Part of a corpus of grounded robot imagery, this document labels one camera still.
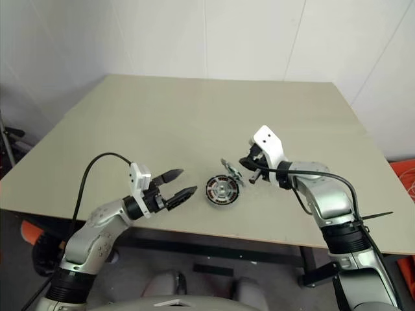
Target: circular motor part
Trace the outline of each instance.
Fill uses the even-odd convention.
[[[239,187],[232,177],[218,175],[206,183],[206,196],[214,204],[231,204],[238,198],[238,195]]]

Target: white wall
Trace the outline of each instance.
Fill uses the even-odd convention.
[[[41,139],[106,73],[330,81],[415,156],[412,0],[0,0],[3,118]]]

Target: black cable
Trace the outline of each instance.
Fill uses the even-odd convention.
[[[89,162],[88,166],[85,169],[84,175],[82,177],[82,181],[80,182],[77,203],[75,204],[75,209],[73,210],[72,220],[71,220],[71,224],[69,225],[69,229],[68,229],[68,232],[66,234],[66,238],[64,240],[65,242],[69,241],[69,239],[73,235],[73,231],[75,230],[75,225],[77,224],[77,217],[78,217],[80,202],[82,200],[82,195],[84,193],[84,187],[85,187],[85,182],[86,182],[86,178],[88,176],[88,173],[91,170],[91,167],[93,166],[93,164],[104,156],[115,156],[115,157],[118,157],[118,158],[122,159],[123,161],[125,161],[128,164],[128,166],[131,165],[131,161],[127,160],[127,158],[123,157],[122,155],[116,154],[115,152],[105,152],[103,154],[99,154],[96,157],[94,157],[91,162]],[[30,305],[33,303],[33,301],[36,300],[36,298],[43,292],[43,290],[46,288],[46,286],[51,282],[51,280],[53,278],[53,275],[54,274],[52,273],[52,275],[47,278],[47,280],[39,287],[39,289],[33,294],[33,296],[23,306],[21,311],[26,311],[27,308],[30,307]]]
[[[298,192],[297,192],[297,189],[295,189],[294,187],[292,188],[292,191],[294,192],[294,194],[296,195],[296,197],[297,197],[297,200],[298,200],[298,203],[301,205],[301,208],[303,209],[303,211],[306,213],[306,214],[308,214],[308,215],[312,215],[313,213],[312,212],[310,212],[310,211],[308,211],[306,208],[305,208],[305,205],[304,205],[304,203],[302,202],[302,200],[301,200],[301,198],[300,198],[300,195],[298,194]]]
[[[317,172],[317,171],[312,171],[312,170],[281,170],[281,169],[263,167],[262,165],[258,165],[257,163],[252,163],[252,164],[255,167],[259,168],[260,170],[264,170],[266,172],[274,172],[274,173],[282,173],[282,174],[325,176],[325,177],[337,179],[337,180],[343,182],[349,188],[350,193],[351,193],[351,199],[352,199],[352,202],[353,202],[353,212],[354,212],[355,217],[356,217],[355,222],[358,223],[362,227],[362,230],[364,232],[365,237],[369,240],[370,244],[373,247],[373,250],[375,251],[375,253],[378,256],[379,260],[381,261],[382,265],[385,267],[386,274],[388,275],[388,277],[390,279],[390,283],[392,285],[392,289],[395,292],[397,307],[399,309],[403,310],[403,305],[402,305],[402,302],[401,302],[401,298],[400,298],[399,293],[397,291],[396,285],[393,282],[392,277],[390,276],[389,270],[386,267],[385,261],[383,260],[384,259],[383,254],[381,253],[381,251],[377,247],[377,245],[376,245],[375,241],[373,240],[373,238],[370,236],[368,230],[363,225],[363,219],[362,219],[362,217],[359,213],[359,206],[357,205],[356,190],[353,187],[353,185],[346,178],[343,178],[342,176],[339,176],[339,175],[336,175],[336,174],[327,173],[327,172]],[[297,199],[300,199],[300,196],[298,195],[298,193],[296,193],[296,191],[294,191],[294,193],[296,194]],[[299,202],[300,202],[300,205],[303,207],[304,211],[308,214],[308,212],[305,210],[304,205],[302,204],[302,201],[299,200]]]

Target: beige tabletop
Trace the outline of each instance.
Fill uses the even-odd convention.
[[[206,200],[206,181],[226,172],[222,157],[248,179],[238,160],[263,124],[289,160],[323,162],[349,179],[362,215],[394,212],[366,221],[381,251],[415,253],[415,206],[331,83],[108,76],[3,178],[1,208],[70,218],[85,167],[113,151],[146,164],[153,176],[184,168],[162,186],[165,197],[199,187],[186,203],[140,219],[138,227],[325,247],[291,191],[259,181],[247,183],[230,208]],[[101,159],[88,176],[79,218],[128,192],[125,163]]]

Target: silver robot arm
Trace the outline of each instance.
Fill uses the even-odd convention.
[[[117,237],[142,216],[149,218],[171,210],[190,198],[197,187],[189,187],[164,200],[158,186],[176,179],[183,170],[170,170],[151,180],[150,170],[131,163],[131,195],[95,209],[85,225],[68,241],[65,255],[55,271],[45,297],[36,311],[83,311],[96,275],[105,263]]]
[[[329,169],[317,162],[287,161],[280,139],[267,126],[262,126],[250,143],[250,153],[240,163],[255,172],[251,183],[262,176],[276,186],[297,190],[305,196],[327,242],[332,263],[338,268],[333,285],[339,308],[398,310],[393,283],[339,182],[327,176],[295,172],[328,173]]]

